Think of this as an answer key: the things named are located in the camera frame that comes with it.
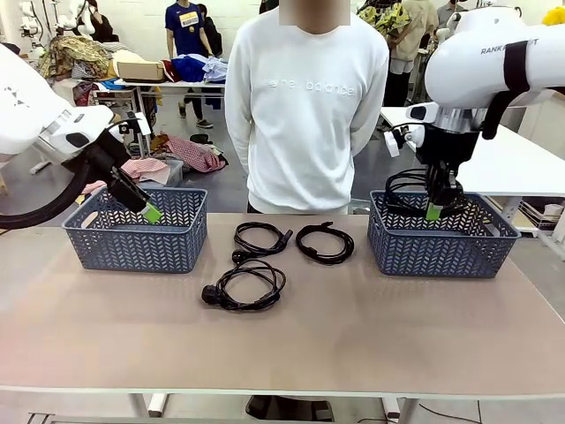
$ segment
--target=blue plastic basket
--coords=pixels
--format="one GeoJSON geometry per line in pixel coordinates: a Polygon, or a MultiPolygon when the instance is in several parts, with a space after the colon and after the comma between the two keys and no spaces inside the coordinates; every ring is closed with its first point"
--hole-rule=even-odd
{"type": "Polygon", "coordinates": [[[207,236],[207,192],[183,188],[147,192],[151,203],[163,212],[156,224],[126,209],[106,188],[64,222],[63,228],[85,269],[170,274],[192,271],[207,236]]]}
{"type": "MultiPolygon", "coordinates": [[[[427,194],[396,192],[424,208],[427,194]]],[[[384,191],[371,192],[368,236],[388,276],[494,278],[520,233],[478,194],[460,215],[427,221],[388,212],[384,191]]]]}

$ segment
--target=red plaid fabric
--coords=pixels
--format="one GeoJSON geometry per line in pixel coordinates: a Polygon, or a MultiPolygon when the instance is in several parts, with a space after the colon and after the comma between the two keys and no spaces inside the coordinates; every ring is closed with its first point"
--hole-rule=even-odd
{"type": "MultiPolygon", "coordinates": [[[[122,166],[122,170],[131,178],[139,179],[143,177],[143,174],[146,172],[155,172],[156,170],[162,170],[167,167],[169,167],[169,165],[166,163],[163,163],[157,159],[148,158],[148,159],[139,159],[136,161],[129,160],[126,163],[124,163],[124,166],[122,166]]],[[[94,190],[100,187],[104,187],[105,185],[106,183],[104,183],[103,181],[96,181],[93,184],[87,185],[85,189],[82,191],[82,193],[90,194],[94,190]]]]}
{"type": "Polygon", "coordinates": [[[180,157],[185,165],[198,172],[213,172],[226,166],[226,162],[221,161],[209,146],[202,146],[190,140],[170,135],[167,147],[180,157]]]}

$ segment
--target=white table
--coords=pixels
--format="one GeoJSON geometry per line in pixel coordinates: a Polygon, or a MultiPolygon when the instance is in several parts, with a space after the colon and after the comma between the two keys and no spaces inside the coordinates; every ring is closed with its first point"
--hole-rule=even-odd
{"type": "MultiPolygon", "coordinates": [[[[143,111],[143,97],[161,97],[167,95],[184,95],[185,97],[198,97],[204,99],[223,99],[224,90],[226,88],[225,84],[215,84],[210,82],[126,82],[123,79],[118,79],[114,84],[117,86],[133,87],[135,96],[137,98],[137,103],[139,107],[137,108],[134,103],[134,111],[143,111]],[[149,87],[148,91],[142,91],[143,87],[149,87]],[[219,88],[220,93],[203,93],[202,88],[219,88]],[[189,93],[188,90],[198,90],[198,92],[189,93]]],[[[147,155],[151,153],[151,137],[144,137],[146,142],[147,155]]],[[[141,148],[141,156],[145,157],[144,148],[141,148]]]]}
{"type": "MultiPolygon", "coordinates": [[[[406,117],[406,108],[382,108],[380,114],[391,125],[416,122],[406,117]]],[[[408,146],[416,150],[413,143],[408,146]]],[[[503,215],[512,221],[524,196],[565,197],[565,161],[500,125],[493,140],[478,138],[457,180],[466,192],[509,197],[503,215]]],[[[542,231],[538,235],[548,241],[542,231]]]]}

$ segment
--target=table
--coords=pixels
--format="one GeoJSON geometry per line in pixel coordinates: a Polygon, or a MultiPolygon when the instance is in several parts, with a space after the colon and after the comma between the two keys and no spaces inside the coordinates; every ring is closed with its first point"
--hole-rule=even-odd
{"type": "MultiPolygon", "coordinates": [[[[215,84],[209,82],[126,82],[123,79],[118,79],[114,82],[117,86],[132,87],[134,95],[137,98],[136,102],[133,102],[134,112],[143,112],[143,97],[161,97],[167,95],[184,95],[185,97],[199,97],[204,99],[223,99],[224,91],[226,88],[225,84],[215,84]],[[148,87],[148,91],[142,91],[143,87],[148,87]],[[204,93],[204,92],[194,92],[188,93],[189,89],[201,90],[202,88],[219,88],[222,91],[220,93],[204,93]]],[[[143,137],[146,142],[147,155],[151,153],[151,137],[143,137]]],[[[146,157],[144,148],[139,144],[139,149],[141,150],[141,157],[146,157]]]]}
{"type": "MultiPolygon", "coordinates": [[[[380,113],[391,125],[417,122],[406,117],[406,108],[382,108],[380,113]]],[[[416,150],[413,143],[408,146],[416,150]]],[[[461,165],[457,180],[467,192],[509,197],[503,215],[512,221],[524,196],[565,197],[565,161],[499,125],[493,140],[478,138],[473,157],[461,165]]],[[[543,232],[538,235],[547,242],[543,232]]]]}
{"type": "MultiPolygon", "coordinates": [[[[235,227],[250,218],[208,215],[197,266],[180,276],[86,271],[60,229],[3,235],[3,278],[28,287],[0,314],[0,390],[565,396],[565,325],[512,261],[494,280],[383,276],[366,240],[367,216],[332,217],[356,241],[354,256],[342,265],[312,263],[292,241],[269,257],[288,277],[272,309],[233,314],[205,307],[202,287],[232,268],[235,227]]],[[[320,218],[261,221],[297,232],[320,218]]],[[[272,241],[260,230],[247,236],[257,244],[272,241]]],[[[324,252],[340,244],[310,237],[324,252]]],[[[242,300],[264,290],[247,276],[233,284],[242,300]]]]}

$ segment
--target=shoe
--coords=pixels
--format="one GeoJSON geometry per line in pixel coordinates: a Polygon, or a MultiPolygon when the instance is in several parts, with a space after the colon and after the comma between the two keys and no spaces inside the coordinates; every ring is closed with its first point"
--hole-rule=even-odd
{"type": "Polygon", "coordinates": [[[186,103],[179,102],[178,103],[178,113],[182,119],[186,119],[186,103]]]}
{"type": "Polygon", "coordinates": [[[205,130],[211,130],[212,128],[214,128],[214,126],[209,123],[206,119],[201,119],[200,121],[198,121],[196,123],[196,126],[198,126],[199,128],[203,128],[205,130]]]}

